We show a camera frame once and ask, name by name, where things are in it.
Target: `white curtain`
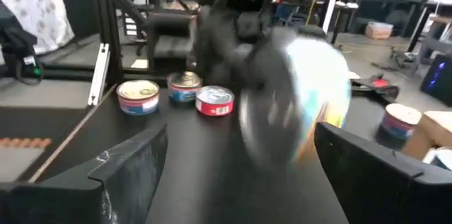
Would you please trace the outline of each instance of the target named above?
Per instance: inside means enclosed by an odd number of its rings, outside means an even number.
[[[37,54],[54,51],[74,37],[63,0],[2,1],[16,15],[22,27],[37,36]]]

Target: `red label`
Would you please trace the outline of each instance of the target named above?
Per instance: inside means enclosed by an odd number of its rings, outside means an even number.
[[[374,87],[384,87],[388,85],[388,81],[385,79],[377,79],[372,83],[372,85],[374,85]]]
[[[230,114],[233,107],[233,102],[228,102],[225,104],[209,104],[196,99],[196,109],[202,114],[212,117],[219,117]]]

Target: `colorful can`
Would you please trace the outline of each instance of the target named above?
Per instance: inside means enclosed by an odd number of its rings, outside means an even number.
[[[192,102],[201,89],[202,81],[198,75],[186,71],[172,73],[167,77],[169,97],[176,102]]]
[[[232,112],[234,94],[220,86],[205,86],[196,94],[196,109],[212,117],[225,116]]]
[[[381,128],[395,138],[406,140],[415,130],[422,114],[414,108],[402,104],[389,104],[381,122]]]
[[[159,87],[146,80],[134,80],[122,83],[117,88],[119,106],[130,115],[144,115],[158,108]]]

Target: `black tabletop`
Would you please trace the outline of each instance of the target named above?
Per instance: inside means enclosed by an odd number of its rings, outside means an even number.
[[[362,111],[365,105],[371,112]],[[349,120],[368,119],[374,128],[376,112],[383,112],[379,105],[354,99],[350,114],[357,117]],[[194,107],[171,105],[166,90],[159,111],[145,117],[123,114],[109,96],[44,177],[94,158],[158,119],[167,122],[169,148],[147,223],[347,223],[315,154],[291,171],[261,171],[246,153],[237,114],[204,117]],[[366,126],[356,127],[365,136]]]

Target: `wooden surface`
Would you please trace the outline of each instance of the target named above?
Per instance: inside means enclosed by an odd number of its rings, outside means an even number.
[[[422,160],[435,146],[452,148],[452,112],[425,112],[402,152]]]

